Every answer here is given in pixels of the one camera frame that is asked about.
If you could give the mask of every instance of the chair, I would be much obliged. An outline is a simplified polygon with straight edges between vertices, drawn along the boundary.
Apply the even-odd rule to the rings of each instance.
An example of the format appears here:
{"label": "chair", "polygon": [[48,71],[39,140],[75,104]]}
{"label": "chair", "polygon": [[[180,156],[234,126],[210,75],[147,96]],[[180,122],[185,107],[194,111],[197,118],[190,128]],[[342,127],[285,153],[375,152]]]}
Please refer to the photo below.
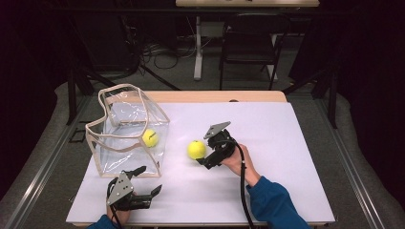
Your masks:
{"label": "chair", "polygon": [[[224,63],[273,65],[268,89],[271,90],[283,40],[289,31],[289,19],[274,13],[238,13],[224,23],[220,59],[220,90],[223,89]],[[273,44],[271,36],[281,35]]]}

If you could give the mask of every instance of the cord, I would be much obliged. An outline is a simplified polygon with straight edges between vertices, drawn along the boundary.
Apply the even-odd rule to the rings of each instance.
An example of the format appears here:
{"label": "cord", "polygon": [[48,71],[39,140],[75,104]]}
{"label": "cord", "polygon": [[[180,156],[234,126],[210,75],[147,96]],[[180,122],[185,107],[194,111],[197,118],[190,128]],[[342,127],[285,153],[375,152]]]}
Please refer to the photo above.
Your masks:
{"label": "cord", "polygon": [[249,212],[247,210],[247,204],[246,204],[246,198],[245,198],[245,169],[246,169],[245,155],[244,155],[244,152],[242,151],[241,146],[238,144],[238,142],[234,141],[234,143],[235,143],[236,147],[238,147],[239,153],[241,154],[241,159],[242,159],[242,162],[241,162],[241,201],[242,201],[242,206],[244,207],[244,211],[245,211],[245,215],[246,215],[246,218],[247,218],[247,222],[249,223],[249,227],[251,229],[253,229],[254,228],[253,221],[252,221],[252,219],[250,217],[250,214],[249,214]]}
{"label": "cord", "polygon": [[[108,188],[107,188],[107,198],[110,197],[111,191],[113,191],[114,187],[116,186],[117,180],[118,180],[118,178],[116,177],[116,178],[114,178],[113,180],[111,180],[111,182],[108,184]],[[122,225],[121,225],[121,223],[119,222],[119,218],[118,218],[118,216],[117,216],[116,208],[113,206],[113,204],[110,205],[110,209],[111,209],[111,212],[113,213],[113,216],[111,217],[111,223],[113,224],[113,226],[114,226],[115,228],[117,228],[117,229],[122,229]],[[116,226],[114,225],[113,219],[116,219],[116,222],[117,222],[118,227],[116,227]]]}

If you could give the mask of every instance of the person's arm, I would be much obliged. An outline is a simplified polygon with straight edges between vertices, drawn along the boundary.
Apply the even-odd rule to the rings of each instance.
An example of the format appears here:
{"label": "person's arm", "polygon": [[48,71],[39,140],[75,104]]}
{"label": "person's arm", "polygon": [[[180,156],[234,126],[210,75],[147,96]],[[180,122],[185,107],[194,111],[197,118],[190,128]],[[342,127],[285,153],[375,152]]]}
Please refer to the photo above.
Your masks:
{"label": "person's arm", "polygon": [[107,215],[102,215],[101,218],[93,223],[92,225],[88,226],[87,229],[117,229],[118,224],[112,222]]}
{"label": "person's arm", "polygon": [[[131,211],[116,211],[119,223],[123,226],[131,216]],[[117,219],[113,217],[111,208],[107,206],[107,214],[102,215],[100,219],[87,227],[88,229],[117,229]]]}
{"label": "person's arm", "polygon": [[[288,191],[278,183],[270,182],[257,173],[248,149],[240,144],[245,158],[246,189],[250,193],[250,208],[253,216],[259,221],[266,221],[273,229],[309,228],[308,224],[298,215]],[[241,154],[238,148],[233,155],[221,163],[233,173],[241,175]]]}
{"label": "person's arm", "polygon": [[289,193],[281,184],[260,177],[256,185],[247,186],[250,208],[259,221],[266,221],[273,229],[309,228],[298,215]]}

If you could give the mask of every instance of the blue sleeve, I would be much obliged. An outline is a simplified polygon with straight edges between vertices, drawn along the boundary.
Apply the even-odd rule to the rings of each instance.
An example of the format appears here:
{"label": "blue sleeve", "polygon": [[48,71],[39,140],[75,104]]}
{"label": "blue sleeve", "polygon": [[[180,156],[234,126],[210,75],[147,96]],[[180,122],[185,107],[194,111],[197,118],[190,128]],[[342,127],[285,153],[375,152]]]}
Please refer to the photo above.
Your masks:
{"label": "blue sleeve", "polygon": [[250,194],[250,208],[259,221],[266,221],[269,228],[309,228],[298,215],[285,187],[261,177],[255,186],[246,187]]}
{"label": "blue sleeve", "polygon": [[118,225],[108,219],[107,215],[102,215],[101,218],[88,226],[87,229],[117,229]]}

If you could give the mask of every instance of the wooden table edge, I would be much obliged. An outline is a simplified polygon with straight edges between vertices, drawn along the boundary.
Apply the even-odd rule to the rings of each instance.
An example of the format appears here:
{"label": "wooden table edge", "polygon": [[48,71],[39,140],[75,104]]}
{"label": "wooden table edge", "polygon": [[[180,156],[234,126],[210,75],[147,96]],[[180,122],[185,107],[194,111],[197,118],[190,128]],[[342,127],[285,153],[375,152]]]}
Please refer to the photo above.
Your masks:
{"label": "wooden table edge", "polygon": [[158,103],[170,102],[287,102],[280,91],[146,91]]}

